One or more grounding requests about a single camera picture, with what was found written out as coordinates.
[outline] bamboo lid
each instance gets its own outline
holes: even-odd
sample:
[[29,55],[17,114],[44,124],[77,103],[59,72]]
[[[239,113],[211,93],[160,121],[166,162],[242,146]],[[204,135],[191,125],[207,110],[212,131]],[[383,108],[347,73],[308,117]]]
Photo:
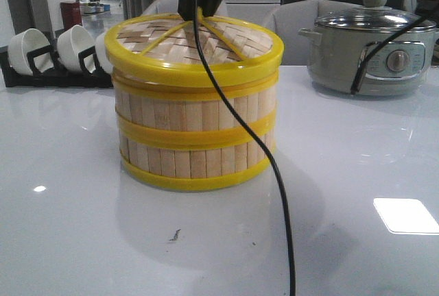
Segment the bamboo lid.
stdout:
[[[200,20],[200,43],[222,86],[265,77],[281,63],[282,40],[270,30],[234,18]],[[193,22],[177,14],[141,16],[106,35],[109,60],[137,79],[170,86],[208,87],[193,35]]]

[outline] black power cord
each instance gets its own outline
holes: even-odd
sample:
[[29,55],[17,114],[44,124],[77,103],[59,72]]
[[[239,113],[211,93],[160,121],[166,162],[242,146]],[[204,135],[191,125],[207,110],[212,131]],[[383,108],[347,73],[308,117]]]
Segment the black power cord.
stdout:
[[198,0],[193,0],[193,34],[195,36],[195,44],[198,50],[198,55],[200,56],[204,70],[206,70],[206,73],[209,79],[211,80],[213,87],[217,91],[218,95],[221,97],[221,100],[224,102],[230,113],[234,116],[234,118],[249,133],[249,135],[251,135],[251,137],[256,141],[258,146],[262,148],[263,152],[265,153],[268,160],[270,161],[270,164],[272,165],[274,174],[276,176],[279,192],[281,194],[283,216],[285,220],[285,233],[287,237],[288,264],[289,264],[289,294],[290,296],[294,296],[296,294],[296,271],[294,265],[293,236],[292,236],[291,221],[289,219],[287,194],[285,192],[285,187],[283,185],[281,172],[279,171],[276,160],[274,159],[268,147],[256,135],[256,133],[250,128],[250,126],[247,125],[247,123],[241,118],[238,112],[236,112],[234,107],[230,104],[229,100],[227,99],[226,95],[223,93],[220,85],[218,84],[215,76],[213,75],[212,70],[206,61],[206,58],[204,57],[204,53],[200,44],[200,35],[198,33]]
[[433,14],[436,13],[438,10],[439,10],[439,3],[430,12],[428,12],[427,14],[421,16],[420,18],[416,19],[415,21],[413,21],[409,25],[405,26],[401,30],[395,32],[394,34],[392,34],[391,36],[387,37],[385,40],[380,42],[364,58],[364,60],[358,66],[357,72],[356,72],[355,77],[354,77],[354,81],[353,81],[352,86],[351,86],[351,94],[354,95],[354,94],[357,94],[359,92],[359,89],[361,88],[361,83],[363,82],[364,75],[366,74],[366,68],[368,66],[368,63],[369,63],[370,59],[376,53],[378,53],[381,49],[383,49],[389,42],[395,40],[399,36],[403,35],[404,33],[408,32],[411,29],[413,29],[413,28],[417,27],[418,25],[420,25],[422,22],[427,20],[429,17],[433,16]]

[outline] glossy table surface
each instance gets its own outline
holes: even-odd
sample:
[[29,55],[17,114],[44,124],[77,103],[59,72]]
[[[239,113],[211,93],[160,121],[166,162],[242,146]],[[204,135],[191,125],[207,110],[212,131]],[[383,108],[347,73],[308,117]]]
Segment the glossy table surface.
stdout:
[[[1,78],[0,295],[287,295],[272,170],[205,193],[144,185],[121,168],[114,107],[113,89]],[[281,67],[297,295],[438,295],[438,131],[437,69],[365,98]]]

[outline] rice cooker handle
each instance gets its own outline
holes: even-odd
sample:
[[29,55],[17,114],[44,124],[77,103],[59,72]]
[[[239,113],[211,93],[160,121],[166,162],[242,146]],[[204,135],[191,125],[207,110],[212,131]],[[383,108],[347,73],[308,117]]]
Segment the rice cooker handle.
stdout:
[[311,29],[307,29],[306,27],[299,29],[298,34],[311,39],[313,44],[316,46],[320,46],[320,43],[322,42],[322,34]]

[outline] stainless steel lid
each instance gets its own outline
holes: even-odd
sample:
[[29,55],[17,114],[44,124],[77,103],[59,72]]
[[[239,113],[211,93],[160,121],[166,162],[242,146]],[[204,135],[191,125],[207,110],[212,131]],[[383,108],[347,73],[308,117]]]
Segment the stainless steel lid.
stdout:
[[[363,0],[364,6],[332,12],[316,19],[316,25],[338,29],[352,29],[370,32],[395,32],[419,16],[384,6],[387,0]],[[436,29],[436,24],[426,20],[410,32],[426,32]]]

